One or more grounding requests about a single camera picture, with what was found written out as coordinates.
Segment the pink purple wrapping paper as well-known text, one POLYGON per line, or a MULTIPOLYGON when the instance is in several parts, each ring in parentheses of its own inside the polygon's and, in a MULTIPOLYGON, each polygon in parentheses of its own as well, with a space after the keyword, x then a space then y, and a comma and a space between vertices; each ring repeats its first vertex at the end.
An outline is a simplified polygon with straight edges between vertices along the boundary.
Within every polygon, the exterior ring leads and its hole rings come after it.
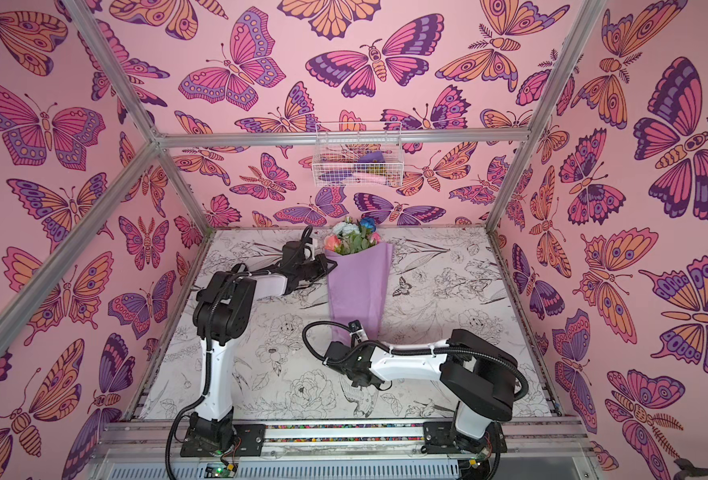
POLYGON ((330 319, 348 326, 359 321, 369 339, 377 339, 382 325, 393 245, 380 243, 362 252, 330 252, 337 266, 328 275, 330 319))

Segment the blue fake flower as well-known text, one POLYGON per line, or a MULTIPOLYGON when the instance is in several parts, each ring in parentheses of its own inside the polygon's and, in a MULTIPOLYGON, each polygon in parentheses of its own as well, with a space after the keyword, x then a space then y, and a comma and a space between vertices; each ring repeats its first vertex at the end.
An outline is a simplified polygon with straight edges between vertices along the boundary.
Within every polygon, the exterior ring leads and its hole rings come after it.
POLYGON ((371 234, 374 234, 377 230, 377 222, 370 217, 363 217, 359 221, 359 227, 360 227, 360 232, 364 236, 369 236, 371 234))

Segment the pink fake rose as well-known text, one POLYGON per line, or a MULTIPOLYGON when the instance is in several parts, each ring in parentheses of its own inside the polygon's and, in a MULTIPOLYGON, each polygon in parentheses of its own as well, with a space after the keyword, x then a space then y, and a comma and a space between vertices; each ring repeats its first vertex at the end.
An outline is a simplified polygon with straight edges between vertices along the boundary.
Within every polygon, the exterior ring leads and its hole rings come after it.
POLYGON ((331 234, 326 237, 324 248, 335 253, 340 253, 343 248, 343 241, 338 235, 331 234))

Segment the black ribbon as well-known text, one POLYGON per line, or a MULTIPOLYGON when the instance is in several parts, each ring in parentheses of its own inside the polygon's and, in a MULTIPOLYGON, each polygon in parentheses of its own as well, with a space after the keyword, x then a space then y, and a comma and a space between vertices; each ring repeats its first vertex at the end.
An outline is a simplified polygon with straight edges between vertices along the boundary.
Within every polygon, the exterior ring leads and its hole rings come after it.
POLYGON ((272 264, 267 267, 251 270, 246 263, 241 262, 233 266, 229 273, 235 278, 266 276, 278 274, 279 268, 276 264, 272 264))

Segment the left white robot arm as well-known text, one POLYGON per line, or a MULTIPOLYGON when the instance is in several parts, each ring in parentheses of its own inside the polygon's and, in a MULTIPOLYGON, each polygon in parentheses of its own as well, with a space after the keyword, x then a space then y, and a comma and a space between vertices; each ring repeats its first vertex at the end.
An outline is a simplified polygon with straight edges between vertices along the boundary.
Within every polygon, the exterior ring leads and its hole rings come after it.
POLYGON ((236 445, 232 370, 238 339, 249 326, 254 302, 289 295, 326 277, 337 267, 316 253, 313 228, 306 227, 298 240, 286 243, 276 262, 258 269, 238 263, 213 274, 197 292, 193 324, 202 346, 202 393, 181 409, 173 432, 187 418, 189 425, 182 452, 230 452, 236 445))

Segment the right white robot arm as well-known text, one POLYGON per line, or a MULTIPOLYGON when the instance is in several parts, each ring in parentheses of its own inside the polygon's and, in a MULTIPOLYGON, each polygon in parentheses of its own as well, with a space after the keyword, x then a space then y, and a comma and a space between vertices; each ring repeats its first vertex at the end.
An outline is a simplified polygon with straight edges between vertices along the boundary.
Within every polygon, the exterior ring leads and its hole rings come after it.
POLYGON ((450 442, 464 453, 490 451, 499 442, 496 428, 512 420, 514 404, 530 390, 513 356, 465 329, 433 343, 395 345, 368 338, 358 321, 317 321, 304 327, 302 340, 314 358, 354 387, 379 389, 397 380, 444 385, 458 399, 450 442), (321 353, 308 337, 317 326, 341 329, 350 341, 333 341, 321 353))

